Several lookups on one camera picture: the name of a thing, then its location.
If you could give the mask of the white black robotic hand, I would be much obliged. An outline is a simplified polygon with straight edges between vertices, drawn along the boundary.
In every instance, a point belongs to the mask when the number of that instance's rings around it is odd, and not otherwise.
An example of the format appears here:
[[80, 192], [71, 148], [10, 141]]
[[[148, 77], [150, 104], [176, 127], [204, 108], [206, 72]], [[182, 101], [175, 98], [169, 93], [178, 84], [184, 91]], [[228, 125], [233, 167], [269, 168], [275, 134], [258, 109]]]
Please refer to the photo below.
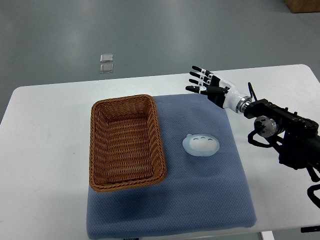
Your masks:
[[241, 93], [238, 88], [225, 77], [198, 66], [192, 66], [189, 74], [196, 79], [189, 79], [193, 85], [185, 89], [192, 93], [207, 96], [207, 99], [222, 109], [230, 109], [237, 114], [243, 114], [253, 102], [253, 98]]

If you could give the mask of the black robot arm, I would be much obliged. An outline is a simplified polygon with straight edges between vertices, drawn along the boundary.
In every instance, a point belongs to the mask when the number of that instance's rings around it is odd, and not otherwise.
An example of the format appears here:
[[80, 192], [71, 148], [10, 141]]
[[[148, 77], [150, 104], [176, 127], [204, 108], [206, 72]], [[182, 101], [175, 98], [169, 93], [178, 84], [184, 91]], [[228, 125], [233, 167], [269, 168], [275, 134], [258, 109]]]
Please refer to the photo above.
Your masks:
[[250, 96], [254, 102], [244, 110], [247, 119], [255, 118], [254, 130], [247, 139], [251, 145], [274, 148], [279, 163], [294, 170], [306, 169], [313, 182], [320, 181], [320, 136], [317, 122], [289, 112], [266, 100], [258, 100], [251, 83]]

